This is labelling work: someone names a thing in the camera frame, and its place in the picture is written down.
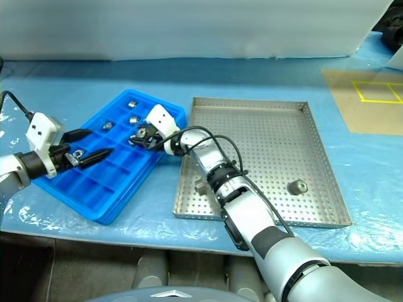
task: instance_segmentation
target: white wall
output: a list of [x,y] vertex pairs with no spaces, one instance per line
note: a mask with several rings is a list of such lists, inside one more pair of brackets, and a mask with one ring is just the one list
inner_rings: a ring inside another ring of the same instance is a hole
[[392,0],[0,0],[5,59],[350,55]]

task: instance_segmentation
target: plastic sheet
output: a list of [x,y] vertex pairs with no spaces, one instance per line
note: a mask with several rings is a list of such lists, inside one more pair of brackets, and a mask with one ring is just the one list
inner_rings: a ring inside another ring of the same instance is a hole
[[[6,62],[2,89],[31,110],[73,129],[124,89],[176,103],[190,113],[193,96],[308,101],[353,226],[297,228],[295,234],[331,260],[403,262],[403,138],[350,133],[320,69],[396,72],[372,33],[350,58],[287,60],[172,59],[129,62]],[[27,123],[6,101],[1,154],[26,152]],[[243,253],[222,222],[172,214],[180,159],[165,155],[109,226],[85,220],[36,186],[13,197],[1,230],[110,244]]]

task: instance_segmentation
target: blue tray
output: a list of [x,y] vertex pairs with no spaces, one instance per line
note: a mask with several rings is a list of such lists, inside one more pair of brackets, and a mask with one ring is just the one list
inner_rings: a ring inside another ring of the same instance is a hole
[[[137,103],[133,109],[128,106],[131,101]],[[129,123],[130,117],[138,116],[137,125],[141,125],[156,104],[163,105],[180,128],[186,126],[183,108],[138,91],[123,91],[82,126],[94,132],[70,144],[71,152],[81,149],[86,154],[114,148],[109,157],[88,169],[71,169],[53,179],[41,177],[34,183],[85,218],[111,223],[162,156],[162,152],[128,144],[129,136],[137,131],[136,125]],[[103,130],[102,126],[109,121],[112,129]]]

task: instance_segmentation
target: metal tray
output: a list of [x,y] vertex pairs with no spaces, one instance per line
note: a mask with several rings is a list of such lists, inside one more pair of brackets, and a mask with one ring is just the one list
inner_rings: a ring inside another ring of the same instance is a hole
[[[195,98],[190,124],[235,141],[249,177],[290,225],[352,224],[308,103]],[[222,146],[236,159],[227,142]],[[185,157],[173,213],[178,218],[221,220],[215,196],[196,193],[195,181],[200,178],[195,160]],[[297,179],[303,179],[309,191],[294,196],[287,184]]]

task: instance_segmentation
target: wire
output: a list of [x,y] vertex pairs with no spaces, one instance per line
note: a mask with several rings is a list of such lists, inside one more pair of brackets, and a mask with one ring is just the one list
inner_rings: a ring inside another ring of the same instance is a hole
[[29,119],[29,121],[31,121],[33,113],[28,111],[24,105],[22,105],[22,103],[17,99],[17,97],[8,90],[4,90],[0,93],[0,112],[3,108],[3,104],[4,104],[4,99],[6,98],[6,96],[9,96],[14,103],[21,109],[22,112],[24,112],[25,116]]
[[217,145],[217,148],[220,150],[220,152],[222,153],[222,156],[224,156],[225,160],[228,161],[228,162],[231,162],[231,160],[228,158],[227,154],[225,154],[224,150],[222,150],[221,145],[219,144],[219,142],[217,141],[217,139],[214,137],[213,133],[212,133],[209,129],[207,129],[207,128],[205,128],[205,127],[202,127],[202,126],[190,126],[190,127],[184,128],[184,129],[182,129],[182,130],[179,130],[179,131],[177,131],[177,132],[171,134],[170,136],[164,138],[164,139],[161,140],[160,142],[156,143],[153,147],[148,148],[148,150],[149,150],[149,151],[156,151],[156,150],[158,150],[159,148],[163,147],[164,144],[165,144],[167,141],[169,141],[170,139],[172,139],[172,138],[174,138],[174,137],[177,137],[178,135],[180,135],[180,134],[182,134],[182,133],[184,133],[184,132],[186,132],[186,131],[194,130],[194,129],[199,129],[199,130],[203,130],[203,131],[207,132],[207,134],[212,137],[212,140],[213,140],[213,141],[215,142],[215,144]]
[[226,141],[228,141],[233,148],[235,149],[237,156],[238,156],[238,161],[239,161],[239,172],[242,174],[242,176],[246,179],[246,181],[248,183],[250,183],[250,185],[253,187],[253,189],[257,192],[257,194],[266,202],[266,204],[269,206],[269,208],[272,210],[272,212],[276,215],[276,217],[278,218],[278,221],[283,225],[284,229],[287,231],[287,233],[291,236],[294,236],[294,233],[291,231],[291,228],[288,226],[287,222],[283,219],[283,217],[281,217],[280,213],[277,211],[277,209],[273,206],[273,204],[271,203],[271,201],[266,197],[266,195],[264,195],[264,192],[262,192],[262,190],[260,190],[260,188],[249,178],[246,176],[246,172],[243,169],[243,163],[242,163],[242,156],[241,156],[241,152],[239,151],[238,146],[234,143],[233,140],[231,140],[229,137],[225,136],[225,135],[213,135],[212,132],[202,126],[190,126],[187,127],[185,129],[182,129],[180,131],[177,131],[175,133],[173,133],[172,135],[166,137],[165,139],[163,139],[162,141],[158,142],[157,144],[155,144],[152,148],[149,148],[148,150],[150,151],[154,151],[157,150],[158,148],[162,147],[164,145],[164,143],[166,143],[167,141],[169,141],[170,139],[186,132],[189,130],[194,130],[194,129],[200,129],[203,130],[205,132],[207,132],[209,134],[209,137],[206,137],[202,140],[200,140],[199,142],[195,143],[192,147],[190,147],[186,152],[186,154],[189,154],[195,147],[199,146],[199,144],[207,141],[207,140],[213,140],[215,142],[215,144],[217,145],[217,148],[220,150],[220,152],[222,153],[222,155],[224,156],[224,158],[226,159],[227,162],[230,162],[232,164],[232,166],[238,170],[238,168],[235,166],[235,163],[233,163],[227,156],[227,154],[224,152],[224,150],[222,149],[220,143],[218,142],[217,138],[222,138],[225,139]]
[[184,153],[184,155],[189,154],[194,148],[196,148],[197,146],[199,146],[201,143],[203,143],[203,142],[205,142],[205,141],[207,141],[207,140],[211,140],[211,139],[213,139],[213,138],[222,138],[222,139],[228,141],[228,142],[233,146],[233,148],[235,149],[235,152],[237,153],[237,156],[238,156],[239,170],[243,173],[243,172],[244,172],[244,167],[243,167],[244,164],[243,164],[243,161],[242,161],[241,152],[239,151],[239,148],[238,148],[238,146],[234,143],[234,141],[231,140],[229,137],[227,137],[227,136],[225,136],[225,135],[212,135],[212,136],[206,137],[206,138],[204,138],[203,140],[200,140],[199,142],[197,142],[196,144],[194,144],[193,146],[191,146],[191,147]]

